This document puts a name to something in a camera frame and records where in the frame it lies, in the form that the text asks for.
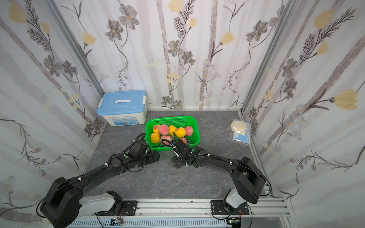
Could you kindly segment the pink peach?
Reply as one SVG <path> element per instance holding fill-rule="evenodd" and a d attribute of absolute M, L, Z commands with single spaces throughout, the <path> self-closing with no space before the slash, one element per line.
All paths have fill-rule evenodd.
<path fill-rule="evenodd" d="M 161 135 L 169 135 L 170 134 L 170 127 L 166 124 L 162 124 L 159 126 L 158 128 L 158 132 L 161 134 Z"/>
<path fill-rule="evenodd" d="M 192 135 L 193 135 L 193 133 L 194 133 L 194 129 L 193 129 L 193 127 L 192 127 L 192 126 L 187 126 L 187 127 L 185 128 L 185 130 L 186 130 L 186 135 L 187 135 L 187 136 L 192 136 Z"/>
<path fill-rule="evenodd" d="M 189 144 L 188 140 L 185 137 L 180 138 L 180 140 L 182 140 L 182 142 L 184 142 L 186 145 Z"/>
<path fill-rule="evenodd" d="M 173 141 L 172 137 L 171 136 L 168 136 L 168 135 L 161 136 L 160 141 L 162 141 L 162 140 L 168 140 L 170 142 Z"/>

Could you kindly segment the yellow peach bottom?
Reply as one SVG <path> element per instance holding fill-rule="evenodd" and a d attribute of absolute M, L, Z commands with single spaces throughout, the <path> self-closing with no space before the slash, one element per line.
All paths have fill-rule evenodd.
<path fill-rule="evenodd" d="M 176 131 L 175 131 L 175 135 L 178 137 L 178 138 L 183 138 L 183 137 L 186 137 L 187 136 L 187 131 L 185 128 L 183 127 L 180 127 L 180 128 L 177 128 Z"/>

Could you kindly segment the yellow peach with red blush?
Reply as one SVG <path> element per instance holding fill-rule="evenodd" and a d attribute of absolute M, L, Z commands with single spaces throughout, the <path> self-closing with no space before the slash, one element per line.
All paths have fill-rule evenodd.
<path fill-rule="evenodd" d="M 154 127 L 153 127 L 153 132 L 154 132 L 154 133 L 159 133 L 159 127 L 160 127 L 160 125 L 159 125 L 159 124 L 154 125 Z"/>

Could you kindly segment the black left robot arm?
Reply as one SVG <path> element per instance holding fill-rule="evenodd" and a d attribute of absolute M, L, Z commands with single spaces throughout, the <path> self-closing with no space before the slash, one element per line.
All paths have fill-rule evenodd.
<path fill-rule="evenodd" d="M 152 150 L 146 140 L 134 140 L 122 152 L 111 154 L 104 164 L 92 171 L 70 179 L 56 179 L 37 205 L 36 213 L 55 228 L 65 228 L 84 215 L 119 216 L 126 206 L 118 193 L 108 191 L 91 197 L 86 194 L 117 175 L 130 172 L 135 167 L 144 168 L 159 159 L 160 154 Z"/>

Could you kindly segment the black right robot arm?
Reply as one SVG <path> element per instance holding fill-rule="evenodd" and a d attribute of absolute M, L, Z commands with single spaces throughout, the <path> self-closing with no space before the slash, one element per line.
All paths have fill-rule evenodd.
<path fill-rule="evenodd" d="M 181 139 L 175 143 L 168 140 L 162 140 L 162 142 L 175 152 L 175 157 L 171 161 L 176 169 L 184 166 L 210 168 L 230 176 L 234 188 L 227 193 L 223 200 L 226 205 L 238 208 L 245 202 L 258 203 L 264 185 L 268 180 L 248 157 L 237 160 L 214 155 L 205 152 L 199 146 L 191 148 Z"/>

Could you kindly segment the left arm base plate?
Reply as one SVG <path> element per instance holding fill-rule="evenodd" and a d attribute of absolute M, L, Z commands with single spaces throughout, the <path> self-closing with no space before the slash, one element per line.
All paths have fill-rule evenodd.
<path fill-rule="evenodd" d="M 98 216 L 134 216 L 137 209 L 137 200 L 117 200 L 108 211 L 100 211 Z"/>

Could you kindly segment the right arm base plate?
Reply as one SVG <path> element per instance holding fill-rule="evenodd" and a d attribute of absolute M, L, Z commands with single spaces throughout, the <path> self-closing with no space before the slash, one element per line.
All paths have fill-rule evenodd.
<path fill-rule="evenodd" d="M 228 216 L 228 215 L 249 215 L 250 210 L 247 202 L 242 203 L 239 207 L 234 208 L 225 201 L 211 200 L 211 212 L 214 216 Z"/>

